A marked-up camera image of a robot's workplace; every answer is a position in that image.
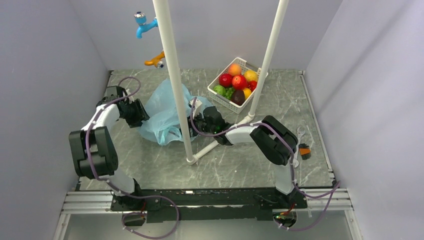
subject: apple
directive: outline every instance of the apple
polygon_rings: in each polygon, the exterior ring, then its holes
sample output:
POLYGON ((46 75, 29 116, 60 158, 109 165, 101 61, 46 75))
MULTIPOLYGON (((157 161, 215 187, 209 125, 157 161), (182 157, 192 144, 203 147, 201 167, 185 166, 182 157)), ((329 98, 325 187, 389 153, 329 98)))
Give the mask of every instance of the apple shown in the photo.
POLYGON ((224 88, 231 87, 231 82, 233 80, 233 76, 229 73, 224 73, 221 76, 219 76, 219 85, 223 86, 224 88))
POLYGON ((249 89, 253 92, 256 89, 256 86, 258 85, 257 81, 250 81, 249 82, 249 89))
POLYGON ((236 90, 243 90, 248 87, 248 81, 243 75, 235 75, 232 78, 232 87, 236 90))

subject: plastic bag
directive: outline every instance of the plastic bag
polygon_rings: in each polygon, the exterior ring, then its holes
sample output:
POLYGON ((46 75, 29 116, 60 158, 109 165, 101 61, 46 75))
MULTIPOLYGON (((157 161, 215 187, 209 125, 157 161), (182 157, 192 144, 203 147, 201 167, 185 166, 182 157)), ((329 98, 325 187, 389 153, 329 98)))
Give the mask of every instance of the plastic bag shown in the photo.
MULTIPOLYGON (((182 93, 184 95, 185 114, 190 115, 189 101, 194 98, 189 93, 184 84, 182 85, 182 93)), ((198 96, 203 104, 200 112, 207 107, 213 106, 205 97, 198 96)), ((150 99, 144 105, 144 109, 150 116, 150 119, 143 122, 139 128, 141 136, 152 142, 156 142, 161 146, 165 146, 172 141, 183 141, 183 135, 180 132, 180 121, 178 120, 177 107, 174 100, 174 94, 169 78, 165 79, 153 92, 150 99)))

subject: gray wall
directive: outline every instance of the gray wall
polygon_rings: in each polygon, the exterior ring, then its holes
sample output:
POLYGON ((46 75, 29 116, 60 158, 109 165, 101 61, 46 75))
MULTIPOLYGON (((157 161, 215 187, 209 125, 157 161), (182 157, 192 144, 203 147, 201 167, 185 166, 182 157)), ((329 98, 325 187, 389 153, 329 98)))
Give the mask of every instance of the gray wall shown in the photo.
POLYGON ((48 240, 108 73, 67 0, 2 2, 0 23, 0 239, 48 240))
POLYGON ((344 0, 306 70, 364 239, 424 239, 423 9, 422 0, 344 0))
MULTIPOLYGON (((159 30, 135 37, 134 13, 152 0, 70 0, 110 70, 142 69, 162 51, 159 30)), ((261 65, 278 0, 170 0, 181 68, 223 68, 235 57, 261 65)), ((272 68, 306 69, 342 0, 291 0, 272 68)))

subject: white pole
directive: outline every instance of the white pole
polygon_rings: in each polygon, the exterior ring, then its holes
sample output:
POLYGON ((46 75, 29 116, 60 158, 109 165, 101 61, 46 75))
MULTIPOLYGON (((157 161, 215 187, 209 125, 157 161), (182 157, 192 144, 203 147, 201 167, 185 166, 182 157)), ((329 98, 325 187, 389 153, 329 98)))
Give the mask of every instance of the white pole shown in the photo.
POLYGON ((187 155, 187 161, 192 161, 193 150, 190 142, 189 124, 186 115, 187 106, 184 103, 183 85, 181 84, 180 66, 178 65, 170 7, 168 5, 168 0, 153 0, 153 6, 154 12, 156 13, 163 51, 166 56, 166 64, 171 80, 173 97, 175 98, 176 112, 182 132, 182 140, 184 141, 185 154, 187 155))
POLYGON ((266 47, 265 57, 263 58, 262 68, 257 81, 256 92, 253 96, 252 105, 250 107, 249 116, 255 116, 256 107, 258 106, 259 97, 261 96, 262 87, 264 86, 265 77, 267 76, 268 67, 273 58, 274 49, 278 36, 280 34, 281 24, 283 23, 284 15, 286 14, 289 0, 279 0, 277 13, 272 25, 271 36, 269 37, 268 46, 266 47))

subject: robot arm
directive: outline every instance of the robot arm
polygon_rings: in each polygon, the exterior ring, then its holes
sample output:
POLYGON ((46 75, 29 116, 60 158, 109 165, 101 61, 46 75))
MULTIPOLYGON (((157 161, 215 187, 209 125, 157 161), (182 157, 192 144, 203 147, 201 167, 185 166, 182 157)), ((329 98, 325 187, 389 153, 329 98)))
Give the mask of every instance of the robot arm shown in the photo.
MULTIPOLYGON (((235 125, 226 122, 221 113, 218 112, 215 106, 207 107, 202 115, 196 112, 198 109, 198 101, 195 104, 193 111, 193 123, 196 129, 201 132, 210 134, 219 134, 234 128, 235 125)), ((286 196, 295 194, 294 185, 292 184, 292 175, 290 170, 290 151, 286 146, 265 126, 270 126, 278 135, 280 135, 289 147, 296 152, 298 143, 297 137, 282 125, 273 116, 266 116, 262 121, 249 124, 240 128, 232 129, 225 134, 215 136, 215 140, 221 145, 232 146, 239 143, 255 143, 265 157, 275 165, 276 189, 286 196)))
MULTIPOLYGON (((119 168, 118 155, 109 134, 109 129, 119 118, 125 119, 130 128, 140 127, 143 124, 142 121, 149 119, 139 99, 134 100, 129 97, 107 106, 111 101, 128 95, 129 92, 120 86, 106 88, 104 97, 97 103, 96 112, 90 122, 81 130, 73 131, 69 134, 69 144, 75 172, 79 177, 95 178, 88 161, 87 152, 89 151, 100 179, 109 180, 114 186, 126 193, 141 196, 140 186, 137 181, 127 176, 119 168), (94 122, 97 114, 100 115, 97 121, 94 122), (89 133, 88 139, 90 148, 86 149, 86 133, 93 122, 94 126, 89 133)), ((137 202, 133 198, 123 196, 120 192, 115 191, 114 194, 122 198, 118 200, 126 201, 129 205, 131 205, 131 202, 134 202, 134 204, 137 202)))

